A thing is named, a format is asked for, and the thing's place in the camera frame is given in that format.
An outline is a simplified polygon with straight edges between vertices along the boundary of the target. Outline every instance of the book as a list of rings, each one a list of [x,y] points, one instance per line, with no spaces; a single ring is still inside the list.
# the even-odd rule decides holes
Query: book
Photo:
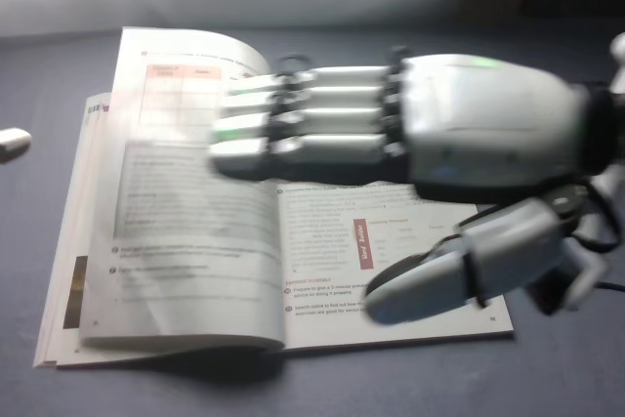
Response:
[[[86,104],[35,366],[511,333],[503,297],[394,326],[363,312],[377,272],[429,250],[475,206],[410,185],[215,172],[207,147],[224,93],[267,73],[224,35],[124,29],[111,94]]]

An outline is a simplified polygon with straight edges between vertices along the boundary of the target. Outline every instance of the white robotic hand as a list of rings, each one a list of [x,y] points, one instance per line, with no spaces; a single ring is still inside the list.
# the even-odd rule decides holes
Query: white robotic hand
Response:
[[[604,273],[593,251],[620,241],[609,204],[588,182],[616,157],[617,138],[607,89],[486,58],[397,50],[389,66],[236,82],[210,157],[245,180],[391,181],[423,198],[499,204],[371,281],[367,312],[395,323],[472,298],[484,306],[522,286],[543,312],[575,308]],[[612,228],[609,243],[578,230],[589,199]]]

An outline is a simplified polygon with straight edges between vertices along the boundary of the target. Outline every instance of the table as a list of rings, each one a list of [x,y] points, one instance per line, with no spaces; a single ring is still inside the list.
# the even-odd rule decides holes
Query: table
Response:
[[[625,25],[554,23],[512,29],[230,30],[277,60],[292,51],[319,66],[466,53],[609,81],[613,35]],[[481,340],[283,360],[196,354],[155,364],[32,370],[85,99],[111,88],[119,33],[0,42],[0,126],[33,136],[29,154],[0,168],[0,413],[13,416],[625,415],[625,296],[598,291],[579,313],[545,317],[507,296],[515,340]],[[618,253],[614,258],[622,258]],[[614,281],[625,282],[615,264]]]

